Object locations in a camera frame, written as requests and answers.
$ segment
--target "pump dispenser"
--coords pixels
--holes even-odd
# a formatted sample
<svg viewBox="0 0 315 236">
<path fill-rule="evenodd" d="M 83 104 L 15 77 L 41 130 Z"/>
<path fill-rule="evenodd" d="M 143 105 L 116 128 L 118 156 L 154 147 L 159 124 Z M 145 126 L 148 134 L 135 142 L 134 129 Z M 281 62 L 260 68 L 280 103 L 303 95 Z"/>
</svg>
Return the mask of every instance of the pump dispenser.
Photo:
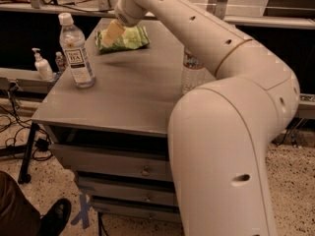
<svg viewBox="0 0 315 236">
<path fill-rule="evenodd" d="M 40 49 L 38 48 L 33 48 L 32 51 L 34 52 L 34 57 L 35 57 L 35 66 L 41 76 L 41 78 L 44 81 L 50 81 L 53 78 L 52 70 L 51 67 L 48 63 L 48 61 L 44 58 L 41 57 Z"/>
</svg>

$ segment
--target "black shoe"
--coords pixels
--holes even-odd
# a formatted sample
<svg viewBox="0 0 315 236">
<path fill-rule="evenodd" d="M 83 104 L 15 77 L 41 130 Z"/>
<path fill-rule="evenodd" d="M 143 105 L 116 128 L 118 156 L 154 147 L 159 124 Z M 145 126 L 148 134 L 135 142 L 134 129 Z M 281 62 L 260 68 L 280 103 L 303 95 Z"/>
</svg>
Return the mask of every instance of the black shoe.
<svg viewBox="0 0 315 236">
<path fill-rule="evenodd" d="M 57 201 L 40 220 L 37 236 L 58 236 L 65 228 L 71 213 L 71 203 L 67 199 Z"/>
</svg>

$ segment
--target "table top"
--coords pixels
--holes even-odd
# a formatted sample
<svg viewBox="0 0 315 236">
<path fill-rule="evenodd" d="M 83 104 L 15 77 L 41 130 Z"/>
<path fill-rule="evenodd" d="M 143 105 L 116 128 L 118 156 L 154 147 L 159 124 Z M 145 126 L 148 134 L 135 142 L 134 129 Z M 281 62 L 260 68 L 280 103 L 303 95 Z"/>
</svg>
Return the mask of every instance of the table top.
<svg viewBox="0 0 315 236">
<path fill-rule="evenodd" d="M 95 31 L 87 39 L 96 81 L 77 88 L 67 69 L 34 113 L 39 124 L 166 137 L 170 113 L 181 97 L 183 45 L 159 21 L 145 20 L 151 43 L 133 51 L 100 54 Z"/>
</svg>

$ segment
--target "bottle cap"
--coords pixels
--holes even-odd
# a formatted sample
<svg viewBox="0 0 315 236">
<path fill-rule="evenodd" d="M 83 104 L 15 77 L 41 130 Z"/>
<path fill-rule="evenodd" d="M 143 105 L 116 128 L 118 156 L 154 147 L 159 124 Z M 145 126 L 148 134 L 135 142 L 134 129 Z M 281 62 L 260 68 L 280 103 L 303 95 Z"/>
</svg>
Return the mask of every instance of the bottle cap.
<svg viewBox="0 0 315 236">
<path fill-rule="evenodd" d="M 58 18 L 62 27 L 67 27 L 74 23 L 70 13 L 61 13 L 58 15 Z"/>
<path fill-rule="evenodd" d="M 41 60 L 42 59 L 42 57 L 40 56 L 40 53 L 37 52 L 37 51 L 40 51 L 40 49 L 32 48 L 31 50 L 34 52 L 35 60 Z"/>
</svg>

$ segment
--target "clear bottle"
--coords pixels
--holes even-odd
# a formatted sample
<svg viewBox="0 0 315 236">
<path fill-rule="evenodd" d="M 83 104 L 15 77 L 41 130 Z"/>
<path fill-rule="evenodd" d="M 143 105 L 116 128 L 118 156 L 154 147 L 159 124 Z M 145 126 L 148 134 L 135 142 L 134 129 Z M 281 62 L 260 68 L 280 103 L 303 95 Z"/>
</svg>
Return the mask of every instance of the clear bottle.
<svg viewBox="0 0 315 236">
<path fill-rule="evenodd" d="M 70 13 L 61 13 L 58 18 L 62 27 L 60 45 L 67 57 L 76 86 L 88 88 L 95 83 L 95 74 L 87 54 L 86 38 L 82 31 L 74 25 Z"/>
<path fill-rule="evenodd" d="M 66 56 L 64 56 L 61 51 L 57 51 L 56 52 L 56 65 L 58 67 L 59 72 L 62 74 L 63 72 L 65 72 L 65 70 L 67 69 L 68 66 L 68 62 L 66 59 Z"/>
<path fill-rule="evenodd" d="M 204 65 L 185 47 L 181 78 L 182 93 L 186 94 L 189 90 L 201 85 L 204 82 L 205 75 L 206 68 Z"/>
</svg>

